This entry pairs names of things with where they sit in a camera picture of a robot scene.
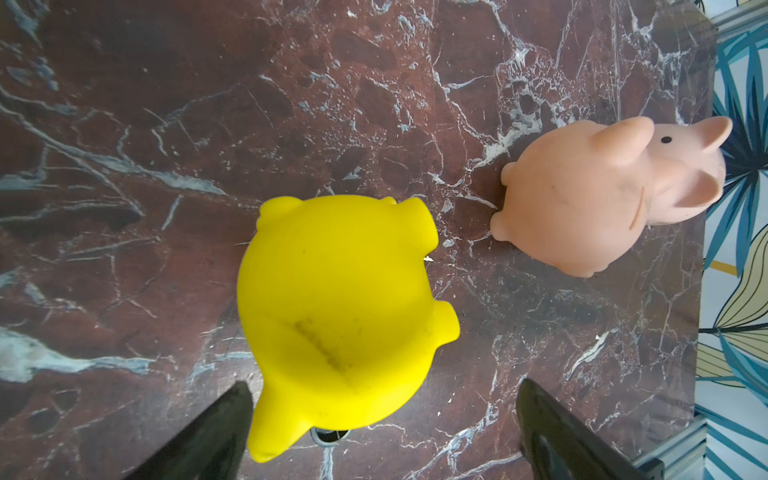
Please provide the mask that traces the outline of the orange piggy bank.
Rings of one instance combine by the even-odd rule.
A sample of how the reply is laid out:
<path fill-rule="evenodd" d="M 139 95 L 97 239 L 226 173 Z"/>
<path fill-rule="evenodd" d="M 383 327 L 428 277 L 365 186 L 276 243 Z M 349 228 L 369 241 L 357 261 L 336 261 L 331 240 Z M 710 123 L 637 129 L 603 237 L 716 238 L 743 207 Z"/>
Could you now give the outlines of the orange piggy bank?
<path fill-rule="evenodd" d="M 542 135 L 502 168 L 504 203 L 490 233 L 563 273 L 589 278 L 639 239 L 654 180 L 654 123 L 590 120 Z"/>

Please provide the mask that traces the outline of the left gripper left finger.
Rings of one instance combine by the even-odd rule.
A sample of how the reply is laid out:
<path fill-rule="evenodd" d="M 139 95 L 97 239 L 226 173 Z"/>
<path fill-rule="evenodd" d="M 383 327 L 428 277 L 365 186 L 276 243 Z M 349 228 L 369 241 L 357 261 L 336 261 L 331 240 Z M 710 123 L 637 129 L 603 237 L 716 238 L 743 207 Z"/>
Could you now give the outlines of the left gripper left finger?
<path fill-rule="evenodd" d="M 130 479 L 235 479 L 245 452 L 253 397 L 237 381 L 169 440 Z"/>

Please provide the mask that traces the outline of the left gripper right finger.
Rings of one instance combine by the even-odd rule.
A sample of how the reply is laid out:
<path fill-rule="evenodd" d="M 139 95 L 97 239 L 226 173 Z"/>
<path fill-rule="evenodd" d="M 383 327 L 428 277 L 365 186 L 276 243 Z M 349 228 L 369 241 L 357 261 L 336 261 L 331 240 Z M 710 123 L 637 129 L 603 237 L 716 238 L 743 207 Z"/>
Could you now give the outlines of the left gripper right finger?
<path fill-rule="evenodd" d="M 522 453 L 536 479 L 644 479 L 634 467 L 530 378 L 516 399 Z"/>

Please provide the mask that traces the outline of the yellow piggy bank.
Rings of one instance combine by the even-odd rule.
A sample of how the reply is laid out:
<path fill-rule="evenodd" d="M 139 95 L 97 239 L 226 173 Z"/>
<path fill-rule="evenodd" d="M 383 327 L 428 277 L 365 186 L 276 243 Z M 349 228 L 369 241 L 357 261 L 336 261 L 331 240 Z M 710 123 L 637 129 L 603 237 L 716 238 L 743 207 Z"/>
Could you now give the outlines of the yellow piggy bank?
<path fill-rule="evenodd" d="M 312 428 L 359 429 L 396 412 L 459 337 L 425 267 L 426 204 L 335 195 L 264 202 L 240 265 L 237 309 L 263 377 L 248 450 L 265 463 Z"/>

